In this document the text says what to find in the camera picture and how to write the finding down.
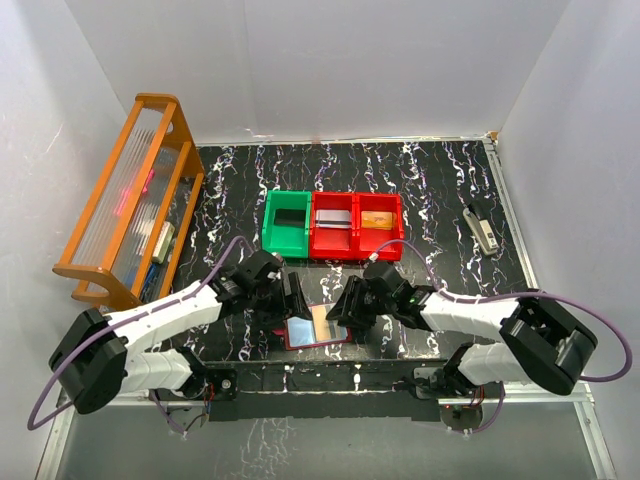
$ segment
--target black marble surface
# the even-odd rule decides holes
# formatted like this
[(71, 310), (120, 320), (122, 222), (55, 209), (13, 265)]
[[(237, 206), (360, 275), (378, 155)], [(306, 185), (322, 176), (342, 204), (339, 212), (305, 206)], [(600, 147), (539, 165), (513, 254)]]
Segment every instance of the black marble surface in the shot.
[[(464, 294), (505, 293), (526, 282), (481, 141), (265, 145), (201, 148), (207, 172), (190, 234), (174, 279), (179, 290), (206, 276), (235, 235), (260, 247), (268, 190), (323, 190), (399, 193), (404, 202), (406, 239), (432, 262), (449, 290)], [(464, 205), (480, 201), (500, 250), (483, 257), (462, 218)], [(238, 248), (237, 261), (248, 252)], [(419, 258), (405, 248), (401, 272), (427, 283)], [(287, 261), (299, 272), (309, 304), (335, 302), (360, 265)], [(187, 345), (203, 361), (316, 361), (439, 359), (469, 337), (453, 332), (410, 330), (379, 319), (349, 344), (286, 351), (284, 342), (252, 328), (248, 314), (226, 318), (177, 335), (165, 345)]]

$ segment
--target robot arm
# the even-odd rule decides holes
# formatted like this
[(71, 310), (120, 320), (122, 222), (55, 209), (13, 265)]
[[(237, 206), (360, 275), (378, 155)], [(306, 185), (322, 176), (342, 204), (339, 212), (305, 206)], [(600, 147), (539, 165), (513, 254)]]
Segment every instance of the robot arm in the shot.
[(553, 300), (456, 300), (431, 286), (412, 286), (393, 265), (375, 262), (363, 278), (349, 278), (327, 318), (341, 326), (370, 328), (377, 315), (392, 315), (409, 328), (494, 340), (492, 345), (461, 346), (442, 371), (423, 382), (427, 389), (457, 394), (494, 381), (533, 381), (552, 393), (568, 395), (598, 343)]
[(121, 323), (78, 355), (59, 380), (81, 414), (92, 413), (119, 393), (164, 388), (197, 396), (211, 379), (186, 348), (144, 353), (174, 335), (252, 309), (259, 327), (273, 329), (289, 316), (311, 320), (297, 274), (289, 275), (285, 294), (282, 263), (260, 250), (231, 268), (222, 268), (209, 284), (195, 282), (168, 297), (124, 312), (102, 315), (97, 309), (78, 316), (49, 366), (55, 371), (87, 338)]

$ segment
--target orange wooden shelf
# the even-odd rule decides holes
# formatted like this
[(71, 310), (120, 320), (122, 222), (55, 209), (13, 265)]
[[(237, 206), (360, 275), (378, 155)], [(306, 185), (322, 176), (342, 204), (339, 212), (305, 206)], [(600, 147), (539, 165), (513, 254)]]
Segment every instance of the orange wooden shelf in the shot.
[(124, 310), (140, 296), (154, 247), (178, 191), (189, 200), (176, 227), (171, 257), (153, 299), (168, 295), (204, 169), (178, 99), (141, 93), (71, 234), (58, 275), (80, 280), (71, 296)]

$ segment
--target stapler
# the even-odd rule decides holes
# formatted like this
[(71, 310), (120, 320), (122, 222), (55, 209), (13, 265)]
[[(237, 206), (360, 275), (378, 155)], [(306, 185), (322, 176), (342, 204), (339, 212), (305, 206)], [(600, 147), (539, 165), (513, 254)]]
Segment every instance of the stapler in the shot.
[(478, 202), (471, 202), (462, 212), (471, 232), (480, 244), (482, 253), (493, 255), (498, 251), (498, 242), (491, 229), (489, 218)]

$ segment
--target purple cable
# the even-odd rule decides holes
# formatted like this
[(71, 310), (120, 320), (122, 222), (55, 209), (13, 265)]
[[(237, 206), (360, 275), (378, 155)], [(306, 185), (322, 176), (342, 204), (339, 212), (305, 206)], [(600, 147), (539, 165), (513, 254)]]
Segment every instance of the purple cable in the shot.
[(483, 432), (484, 430), (489, 428), (491, 425), (493, 425), (493, 423), (498, 418), (498, 415), (500, 415), (500, 412), (502, 411), (502, 405), (504, 405), (504, 397), (505, 396), (506, 396), (506, 393), (504, 391), (504, 383), (500, 382), (500, 397), (498, 398), (498, 406), (496, 407), (495, 412), (493, 412), (493, 415), (491, 415), (491, 418), (489, 419), (489, 421), (487, 423), (485, 423), (484, 425), (479, 426), (476, 430), (471, 430), (471, 433)]
[(500, 300), (513, 299), (513, 298), (516, 298), (516, 299), (517, 298), (548, 298), (549, 300), (554, 300), (559, 303), (570, 305), (574, 308), (577, 308), (578, 310), (583, 311), (588, 315), (591, 315), (593, 318), (600, 320), (600, 322), (602, 322), (607, 328), (609, 328), (609, 330), (611, 330), (611, 332), (613, 332), (613, 334), (620, 341), (620, 344), (622, 345), (622, 348), (624, 350), (624, 355), (625, 355), (624, 365), (620, 370), (618, 370), (616, 373), (612, 373), (611, 375), (605, 375), (604, 377), (581, 376), (580, 380), (583, 380), (585, 382), (595, 382), (595, 383), (612, 382), (614, 380), (618, 380), (619, 378), (624, 377), (629, 372), (629, 370), (631, 370), (631, 367), (633, 365), (633, 352), (631, 351), (631, 345), (629, 344), (629, 341), (627, 340), (627, 338), (618, 329), (618, 327), (616, 327), (610, 320), (608, 320), (607, 318), (605, 318), (603, 315), (596, 312), (595, 310), (587, 307), (586, 305), (582, 305), (578, 302), (574, 302), (573, 300), (560, 295), (554, 295), (552, 293), (546, 293), (546, 292), (504, 293), (501, 295), (495, 295), (493, 297), (459, 297), (448, 292), (444, 287), (439, 285), (439, 282), (437, 281), (433, 273), (433, 270), (429, 265), (429, 263), (427, 262), (426, 258), (410, 242), (407, 242), (406, 240), (401, 240), (401, 239), (389, 240), (388, 242), (385, 242), (382, 245), (380, 245), (380, 247), (378, 247), (375, 253), (378, 253), (384, 247), (386, 247), (387, 245), (391, 245), (392, 243), (402, 243), (407, 247), (409, 247), (411, 250), (413, 250), (415, 254), (418, 255), (418, 257), (420, 257), (420, 260), (422, 260), (422, 262), (424, 263), (424, 266), (427, 268), (429, 280), (434, 285), (434, 287), (438, 289), (438, 293), (442, 295), (444, 298), (446, 298), (447, 300), (450, 300), (452, 302), (472, 305), (476, 303), (478, 304), (491, 303), (491, 302), (497, 302)]
[[(222, 256), (220, 257), (220, 260), (218, 260), (216, 265), (211, 269), (211, 272), (209, 272), (209, 275), (207, 275), (207, 277), (200, 283), (200, 285), (193, 292), (191, 292), (191, 293), (185, 295), (184, 297), (182, 297), (181, 301), (182, 300), (188, 300), (189, 298), (194, 297), (198, 292), (200, 292), (200, 290), (202, 290), (204, 288), (205, 285), (207, 285), (209, 283), (209, 281), (214, 277), (214, 275), (216, 273), (218, 273), (218, 270), (220, 270), (220, 267), (222, 266), (222, 264), (225, 262), (225, 260), (227, 259), (227, 257), (231, 253), (231, 249), (241, 240), (244, 241), (244, 243), (247, 246), (247, 248), (251, 252), (253, 252), (253, 249), (251, 248), (251, 246), (249, 245), (249, 243), (246, 241), (246, 239), (244, 237), (242, 237), (240, 235), (234, 237), (231, 240), (231, 242), (229, 243), (229, 245), (227, 246), (227, 248), (225, 249), (225, 251), (223, 252)], [(170, 300), (170, 301), (168, 301), (166, 303), (163, 303), (162, 305), (158, 305), (157, 307), (155, 307), (153, 309), (153, 312), (157, 312), (159, 310), (165, 309), (167, 307), (175, 305), (176, 303), (178, 303), (177, 300), (175, 300), (175, 299), (174, 300)], [(55, 372), (53, 372), (53, 375), (51, 376), (51, 378), (49, 379), (47, 384), (44, 386), (44, 388), (42, 389), (42, 393), (40, 393), (40, 396), (36, 400), (36, 403), (33, 405), (33, 409), (31, 410), (31, 413), (29, 414), (29, 419), (27, 420), (27, 429), (36, 430), (37, 428), (40, 428), (42, 425), (44, 425), (45, 423), (51, 421), (56, 416), (58, 416), (60, 413), (62, 413), (67, 408), (69, 408), (71, 405), (73, 405), (72, 402), (67, 402), (64, 405), (61, 405), (60, 407), (58, 407), (56, 410), (54, 410), (52, 413), (50, 413), (46, 417), (44, 417), (42, 420), (38, 420), (36, 422), (36, 415), (38, 415), (38, 413), (40, 412), (40, 408), (42, 408), (42, 404), (44, 403), (44, 401), (46, 400), (47, 396), (51, 392), (51, 389), (53, 388), (55, 383), (58, 381), (60, 376), (62, 375), (62, 372), (64, 372), (67, 369), (67, 367), (69, 365), (71, 365), (71, 363), (78, 357), (78, 355), (80, 355), (82, 352), (84, 352), (87, 349), (87, 347), (89, 347), (89, 345), (91, 345), (95, 341), (99, 340), (100, 338), (104, 337), (106, 334), (111, 333), (114, 330), (117, 330), (118, 328), (124, 327), (125, 325), (128, 325), (128, 324), (130, 324), (132, 322), (140, 320), (141, 318), (146, 317), (147, 315), (149, 315), (147, 312), (142, 312), (142, 313), (138, 313), (137, 315), (134, 315), (133, 317), (125, 318), (123, 320), (120, 320), (119, 322), (116, 322), (113, 325), (109, 325), (109, 326), (103, 328), (102, 330), (100, 330), (99, 332), (94, 333), (89, 338), (87, 338), (84, 342), (82, 342), (80, 345), (78, 345), (75, 348), (75, 350), (73, 350), (69, 354), (69, 356), (67, 356), (67, 358), (65, 358), (62, 361), (62, 363), (58, 366), (58, 368), (56, 368)], [(158, 400), (157, 397), (155, 397), (154, 401), (156, 401), (156, 405), (158, 406), (158, 408), (160, 408), (160, 410), (163, 412), (163, 414), (165, 414), (165, 416), (167, 417), (169, 423), (172, 424), (172, 426), (173, 426), (173, 424), (175, 424), (175, 426), (178, 427), (178, 431), (182, 431), (182, 433), (184, 434), (184, 431), (183, 431), (184, 429), (182, 429), (182, 427), (180, 427), (177, 423), (175, 423), (169, 417), (169, 415), (165, 412), (164, 408), (162, 408), (162, 405), (160, 405), (160, 402), (157, 401), (157, 400)]]
[(160, 411), (162, 416), (165, 418), (165, 420), (167, 420), (167, 423), (171, 426), (171, 428), (174, 431), (178, 432), (179, 434), (181, 434), (183, 436), (186, 435), (187, 434), (187, 429), (186, 428), (182, 428), (181, 425), (179, 425), (173, 418), (171, 418), (171, 415), (169, 415), (167, 413), (167, 411), (164, 409), (164, 407), (160, 403), (160, 400), (158, 399), (158, 396), (156, 395), (156, 392), (151, 390), (149, 392), (149, 397), (151, 397), (151, 400), (153, 400), (153, 403), (156, 404), (156, 407), (158, 407), (158, 410)]

